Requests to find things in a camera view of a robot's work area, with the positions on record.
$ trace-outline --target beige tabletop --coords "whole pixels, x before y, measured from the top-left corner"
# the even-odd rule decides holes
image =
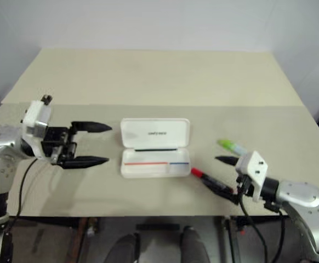
[[[80,133],[78,155],[110,158],[96,167],[62,170],[37,162],[25,185],[24,216],[240,215],[196,178],[124,179],[119,123],[124,117],[180,117],[191,122],[193,166],[235,186],[233,167],[213,158],[229,138],[258,150],[269,176],[319,187],[319,129],[268,53],[43,50],[0,107],[0,124],[17,125],[28,101],[53,95],[50,125],[97,121],[111,127]],[[19,165],[9,196],[29,161]],[[246,197],[252,215],[270,214]]]

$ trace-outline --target red stripe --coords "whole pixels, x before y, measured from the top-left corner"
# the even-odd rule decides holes
[[[124,165],[147,165],[147,164],[168,164],[167,162],[157,162],[157,163],[124,163]]]
[[[191,173],[194,175],[194,176],[197,176],[198,178],[201,178],[202,175],[203,175],[203,172],[198,170],[197,168],[192,168],[191,169]]]

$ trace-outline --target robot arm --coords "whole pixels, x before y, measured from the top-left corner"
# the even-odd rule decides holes
[[[226,157],[216,157],[235,166],[239,193],[251,196],[254,202],[264,200],[266,209],[285,210],[300,231],[304,256],[319,262],[319,188],[307,182],[279,182],[266,177],[267,163],[256,151],[239,159],[228,158],[229,162]]]
[[[75,157],[77,144],[73,141],[73,136],[81,130],[100,133],[112,128],[95,122],[72,122],[69,128],[49,127],[51,100],[51,96],[45,95],[42,100],[31,102],[20,128],[0,126],[0,233],[6,228],[9,220],[8,192],[21,160],[36,157],[64,169],[87,168],[109,160],[95,156]],[[0,244],[2,247],[0,262],[3,262],[10,259],[10,256],[6,258],[6,255],[2,254],[10,253],[12,249],[11,235],[6,233],[2,236],[1,234],[1,239],[3,242]]]

